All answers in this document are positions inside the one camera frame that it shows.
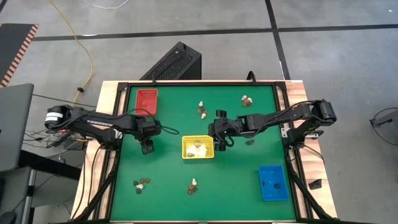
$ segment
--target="gray floor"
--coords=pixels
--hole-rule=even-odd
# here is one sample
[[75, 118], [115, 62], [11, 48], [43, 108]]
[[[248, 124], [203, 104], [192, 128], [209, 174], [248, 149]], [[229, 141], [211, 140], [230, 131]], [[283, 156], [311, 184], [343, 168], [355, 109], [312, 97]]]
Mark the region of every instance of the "gray floor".
[[[91, 0], [95, 4], [110, 3]], [[171, 30], [270, 27], [262, 0], [130, 0], [118, 10], [93, 8], [82, 0], [56, 1], [77, 34], [115, 34]], [[352, 26], [398, 23], [393, 0], [272, 0], [279, 27]], [[39, 23], [38, 36], [70, 35], [48, 1], [8, 0], [0, 22]], [[398, 149], [380, 140], [369, 119], [397, 106], [397, 29], [281, 33], [290, 76], [303, 80], [310, 99], [333, 103], [337, 123], [320, 139], [338, 216], [357, 222], [396, 223]], [[272, 34], [194, 35], [84, 40], [95, 62], [95, 76], [80, 102], [95, 105], [103, 80], [140, 78], [178, 41], [203, 54], [203, 79], [242, 79], [253, 70], [258, 79], [281, 79]], [[72, 100], [88, 75], [88, 59], [74, 41], [31, 43], [11, 85], [31, 82], [35, 92]], [[43, 128], [45, 109], [56, 101], [34, 98], [29, 130]], [[398, 142], [386, 126], [381, 134]], [[26, 146], [41, 155], [59, 151]], [[83, 154], [65, 155], [78, 165]], [[38, 184], [44, 181], [40, 175]], [[36, 196], [35, 223], [68, 218], [60, 203], [77, 183], [55, 178]], [[69, 209], [72, 201], [67, 202]]]

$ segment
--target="yellow cable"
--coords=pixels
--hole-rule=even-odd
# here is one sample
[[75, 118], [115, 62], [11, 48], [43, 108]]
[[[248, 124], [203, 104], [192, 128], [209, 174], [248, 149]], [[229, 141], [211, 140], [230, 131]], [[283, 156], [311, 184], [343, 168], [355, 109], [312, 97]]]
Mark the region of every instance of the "yellow cable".
[[[94, 62], [93, 62], [93, 59], [91, 58], [90, 53], [88, 53], [88, 50], [86, 49], [86, 47], [83, 46], [83, 44], [81, 44], [81, 43], [79, 42], [79, 40], [77, 39], [77, 36], [76, 36], [76, 34], [75, 34], [75, 31], [72, 29], [72, 26], [69, 24], [67, 18], [62, 14], [61, 10], [57, 7], [57, 5], [56, 5], [52, 0], [49, 0], [49, 1], [51, 2], [52, 6], [58, 11], [58, 13], [60, 14], [60, 16], [62, 16], [62, 19], [67, 23], [67, 25], [68, 25], [70, 31], [72, 31], [72, 34], [73, 34], [73, 37], [75, 38], [76, 43], [77, 43], [78, 45], [80, 45], [80, 46], [85, 50], [85, 52], [87, 53], [88, 58], [90, 59], [90, 64], [91, 64], [90, 75], [88, 76], [88, 78], [86, 79], [86, 81], [85, 81], [85, 82], [82, 84], [82, 86], [81, 86], [82, 88], [84, 88], [84, 87], [87, 85], [87, 83], [91, 80], [91, 78], [93, 77], [93, 74], [94, 74]], [[78, 97], [79, 97], [79, 94], [80, 94], [80, 91], [77, 91], [76, 96], [75, 96], [75, 99], [73, 100], [72, 106], [75, 105], [75, 103], [76, 103], [76, 101], [77, 101], [77, 99], [78, 99]]]

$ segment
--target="orange and black striped object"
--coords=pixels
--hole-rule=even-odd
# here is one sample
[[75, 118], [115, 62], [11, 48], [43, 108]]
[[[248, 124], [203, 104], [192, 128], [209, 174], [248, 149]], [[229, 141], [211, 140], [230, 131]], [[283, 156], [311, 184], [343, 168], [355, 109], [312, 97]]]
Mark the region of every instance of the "orange and black striped object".
[[10, 82], [38, 28], [38, 24], [0, 24], [0, 88]]

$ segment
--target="black box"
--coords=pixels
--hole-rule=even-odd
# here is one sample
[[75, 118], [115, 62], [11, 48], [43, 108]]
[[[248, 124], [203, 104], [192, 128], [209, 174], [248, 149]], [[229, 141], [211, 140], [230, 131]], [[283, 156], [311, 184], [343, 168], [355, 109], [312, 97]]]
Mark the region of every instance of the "black box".
[[201, 80], [201, 53], [182, 42], [169, 50], [140, 80]]

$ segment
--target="wooden table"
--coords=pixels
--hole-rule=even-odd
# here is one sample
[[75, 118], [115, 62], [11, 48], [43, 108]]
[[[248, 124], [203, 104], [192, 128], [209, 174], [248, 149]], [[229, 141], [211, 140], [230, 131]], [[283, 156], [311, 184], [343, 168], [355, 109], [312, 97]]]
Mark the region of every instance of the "wooden table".
[[[97, 104], [97, 112], [101, 113], [107, 113], [107, 114], [113, 114], [114, 111], [114, 105], [115, 105], [115, 100], [116, 100], [116, 95], [118, 92], [118, 84], [119, 83], [150, 83], [151, 81], [105, 81], [103, 82], [103, 85], [101, 87], [101, 93], [99, 94], [99, 100]], [[161, 82], [251, 82], [250, 80], [181, 80], [181, 81], [157, 81], [159, 83]], [[258, 80], [258, 82], [285, 82], [286, 85], [286, 90], [287, 90], [287, 96], [289, 99], [289, 103], [292, 105], [294, 103], [298, 103], [300, 101], [305, 101], [307, 100], [307, 96], [305, 93], [304, 89], [304, 84], [302, 81], [280, 81], [280, 80]], [[278, 91], [279, 99], [282, 99], [282, 91]], [[120, 102], [119, 102], [119, 108], [118, 114], [123, 113], [123, 105], [124, 105], [124, 100], [126, 97], [126, 91], [123, 90], [120, 93]], [[280, 107], [281, 109], [285, 108], [284, 102], [280, 100]], [[302, 121], [296, 121], [295, 126], [298, 126]], [[316, 151], [320, 153], [320, 147], [318, 144], [317, 140], [306, 140], [305, 144], [312, 147]], [[85, 159], [85, 189], [83, 192], [83, 200], [81, 201], [81, 205], [76, 213], [76, 216], [78, 216], [83, 209], [86, 207], [88, 203], [88, 194], [89, 194], [89, 186], [90, 186], [90, 175], [91, 175], [91, 166], [93, 163], [93, 158], [95, 155], [95, 152], [97, 148], [99, 147], [99, 144], [96, 141], [90, 141], [88, 143], [87, 151], [86, 151], [86, 159]], [[100, 182], [100, 175], [101, 171], [103, 168], [103, 162], [104, 162], [104, 151], [100, 151], [97, 155], [95, 164], [94, 164], [94, 170], [93, 170], [93, 181], [92, 181], [92, 188], [91, 188], [91, 198], [95, 195], [97, 192], [99, 182]], [[292, 152], [290, 153], [291, 158], [294, 158], [294, 155]], [[300, 150], [300, 156], [302, 158], [302, 167], [303, 171], [305, 174], [305, 179], [307, 183], [310, 183], [316, 179], [322, 179], [322, 188], [316, 189], [316, 190], [310, 190], [311, 194], [313, 197], [317, 200], [317, 202], [323, 207], [323, 209], [331, 216], [336, 217], [336, 210], [335, 206], [333, 203], [333, 199], [331, 196], [330, 192], [330, 186], [328, 182], [328, 177], [326, 175], [326, 170], [325, 166], [322, 162], [322, 160], [319, 158], [318, 155], [315, 153], [309, 151], [306, 148], [303, 148]], [[110, 161], [109, 161], [109, 166], [108, 166], [108, 172], [112, 166], [112, 161], [114, 157], [114, 152], [111, 153], [110, 156]], [[294, 167], [297, 169], [297, 163], [296, 160], [294, 162]], [[73, 210], [72, 210], [72, 215], [75, 213], [75, 210], [78, 208], [78, 204], [81, 198], [82, 194], [82, 189], [83, 189], [83, 171], [80, 176], [80, 181], [78, 185], [78, 189], [76, 192], [76, 197], [75, 197], [75, 203], [73, 205]], [[297, 198], [298, 198], [298, 204], [300, 208], [300, 214], [302, 218], [306, 218], [306, 210], [305, 210], [305, 205], [304, 205], [304, 199], [303, 196], [300, 192], [300, 190], [296, 187], [296, 192], [297, 192]], [[108, 190], [104, 193], [103, 199], [101, 201], [101, 206], [99, 210], [99, 217], [98, 218], [104, 218], [105, 217], [105, 211], [106, 211], [106, 204], [107, 204], [107, 199], [109, 195], [109, 188]]]

